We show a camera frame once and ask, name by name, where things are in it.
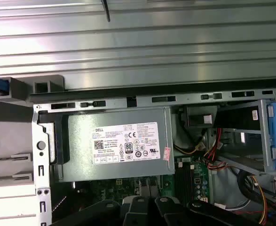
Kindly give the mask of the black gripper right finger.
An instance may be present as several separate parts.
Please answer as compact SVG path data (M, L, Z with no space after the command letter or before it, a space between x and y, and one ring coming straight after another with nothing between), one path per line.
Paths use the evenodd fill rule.
M169 197L155 200L168 226L258 226L259 223L204 201L190 201L186 207Z

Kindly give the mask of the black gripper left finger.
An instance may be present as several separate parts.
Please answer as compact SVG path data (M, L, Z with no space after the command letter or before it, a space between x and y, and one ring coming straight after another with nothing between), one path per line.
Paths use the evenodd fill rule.
M103 200L54 222L53 226L147 226L149 198L130 196L129 203Z

